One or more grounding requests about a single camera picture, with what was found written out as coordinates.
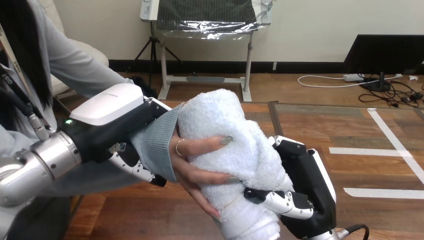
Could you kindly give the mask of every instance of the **white wall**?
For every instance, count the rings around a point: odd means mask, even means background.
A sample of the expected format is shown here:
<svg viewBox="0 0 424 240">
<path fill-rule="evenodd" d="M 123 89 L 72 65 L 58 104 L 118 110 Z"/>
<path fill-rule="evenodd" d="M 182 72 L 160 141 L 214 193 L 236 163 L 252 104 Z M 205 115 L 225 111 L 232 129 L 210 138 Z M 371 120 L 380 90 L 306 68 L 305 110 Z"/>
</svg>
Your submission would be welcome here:
<svg viewBox="0 0 424 240">
<path fill-rule="evenodd" d="M 54 2 L 66 35 L 109 59 L 135 58 L 150 35 L 142 0 Z M 253 61 L 343 62 L 357 34 L 424 34 L 423 9 L 423 0 L 277 0 L 272 24 L 254 35 Z M 247 39 L 171 38 L 167 46 L 187 61 L 245 61 Z"/>
</svg>

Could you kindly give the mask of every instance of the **gold ring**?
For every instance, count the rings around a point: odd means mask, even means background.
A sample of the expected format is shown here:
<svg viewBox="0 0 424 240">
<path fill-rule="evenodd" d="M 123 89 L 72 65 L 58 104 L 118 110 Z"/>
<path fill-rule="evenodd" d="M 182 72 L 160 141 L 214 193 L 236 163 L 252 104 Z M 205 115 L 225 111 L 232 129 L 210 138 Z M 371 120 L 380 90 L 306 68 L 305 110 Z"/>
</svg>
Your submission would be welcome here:
<svg viewBox="0 0 424 240">
<path fill-rule="evenodd" d="M 178 152 L 178 144 L 181 142 L 181 141 L 184 141 L 185 139 L 180 139 L 177 143 L 176 143 L 176 145 L 175 145 L 175 151 L 176 151 L 176 153 L 178 154 L 178 155 L 180 155 L 180 156 L 183 156 L 180 152 Z"/>
</svg>

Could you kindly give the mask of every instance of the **long painted fingernail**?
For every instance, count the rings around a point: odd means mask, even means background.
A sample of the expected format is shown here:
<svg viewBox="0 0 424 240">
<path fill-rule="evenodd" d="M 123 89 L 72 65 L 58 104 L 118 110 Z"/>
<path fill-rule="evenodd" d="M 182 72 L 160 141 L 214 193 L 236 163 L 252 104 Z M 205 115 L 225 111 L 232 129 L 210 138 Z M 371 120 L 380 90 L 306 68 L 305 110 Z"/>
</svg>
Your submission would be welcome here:
<svg viewBox="0 0 424 240">
<path fill-rule="evenodd" d="M 217 216 L 214 216 L 214 215 L 212 215 L 211 217 L 213 218 L 213 220 L 217 221 L 218 223 L 220 223 L 220 224 L 222 224 L 222 223 L 223 223 L 223 222 L 221 221 L 221 218 L 219 218 L 219 217 L 217 217 Z"/>
<path fill-rule="evenodd" d="M 227 144 L 231 143 L 232 141 L 233 141 L 232 136 L 226 136 L 223 139 L 221 139 L 220 143 L 221 143 L 221 145 L 227 145 Z"/>
<path fill-rule="evenodd" d="M 235 183 L 240 183 L 240 178 L 236 177 L 236 176 L 232 176 L 230 178 L 227 178 L 225 180 L 226 184 L 235 184 Z"/>
</svg>

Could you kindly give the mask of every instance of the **robotic finger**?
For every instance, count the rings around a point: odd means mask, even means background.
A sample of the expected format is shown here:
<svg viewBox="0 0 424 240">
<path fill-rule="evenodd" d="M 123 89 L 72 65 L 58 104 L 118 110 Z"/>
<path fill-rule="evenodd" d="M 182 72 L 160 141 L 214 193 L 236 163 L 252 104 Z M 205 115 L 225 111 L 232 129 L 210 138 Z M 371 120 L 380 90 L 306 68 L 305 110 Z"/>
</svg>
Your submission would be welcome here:
<svg viewBox="0 0 424 240">
<path fill-rule="evenodd" d="M 109 158 L 109 161 L 118 168 L 121 168 L 124 172 L 159 187 L 164 187 L 167 184 L 165 178 L 158 174 L 151 173 L 143 166 L 141 159 L 139 159 L 139 155 L 130 144 L 117 143 L 109 150 L 112 153 L 112 157 Z"/>
</svg>

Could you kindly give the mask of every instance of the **white towel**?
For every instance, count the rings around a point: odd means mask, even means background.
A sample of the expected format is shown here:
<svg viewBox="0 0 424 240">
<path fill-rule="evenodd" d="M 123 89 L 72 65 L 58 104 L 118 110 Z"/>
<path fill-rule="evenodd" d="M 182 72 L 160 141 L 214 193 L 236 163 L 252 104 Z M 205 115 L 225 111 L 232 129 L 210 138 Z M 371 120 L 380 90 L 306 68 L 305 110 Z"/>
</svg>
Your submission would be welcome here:
<svg viewBox="0 0 424 240">
<path fill-rule="evenodd" d="M 186 139 L 233 137 L 233 142 L 218 151 L 188 159 L 197 168 L 228 173 L 243 182 L 200 186 L 220 213 L 219 227 L 225 239 L 276 240 L 280 236 L 277 215 L 246 200 L 243 191 L 245 187 L 288 191 L 293 184 L 258 124 L 245 119 L 238 97 L 224 89 L 199 94 L 181 108 L 178 126 Z"/>
</svg>

